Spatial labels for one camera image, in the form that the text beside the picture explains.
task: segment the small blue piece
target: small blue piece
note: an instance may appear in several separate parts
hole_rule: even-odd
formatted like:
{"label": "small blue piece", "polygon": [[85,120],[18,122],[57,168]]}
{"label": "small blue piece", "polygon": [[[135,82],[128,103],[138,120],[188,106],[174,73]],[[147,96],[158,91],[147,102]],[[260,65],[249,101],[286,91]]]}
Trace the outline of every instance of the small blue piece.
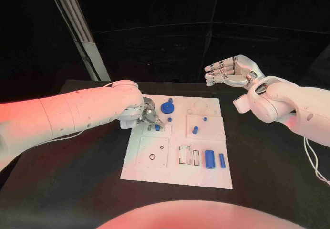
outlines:
{"label": "small blue piece", "polygon": [[224,168],[224,158],[223,158],[223,154],[219,154],[219,157],[220,157],[220,165],[221,165],[221,168]]}
{"label": "small blue piece", "polygon": [[194,135],[197,134],[197,126],[196,126],[194,129],[193,129],[193,134],[194,134]]}
{"label": "small blue piece", "polygon": [[161,104],[160,110],[164,114],[170,114],[174,111],[174,105],[170,102]]}
{"label": "small blue piece", "polygon": [[204,165],[206,165],[206,168],[214,168],[214,152],[213,152],[213,150],[204,151]]}

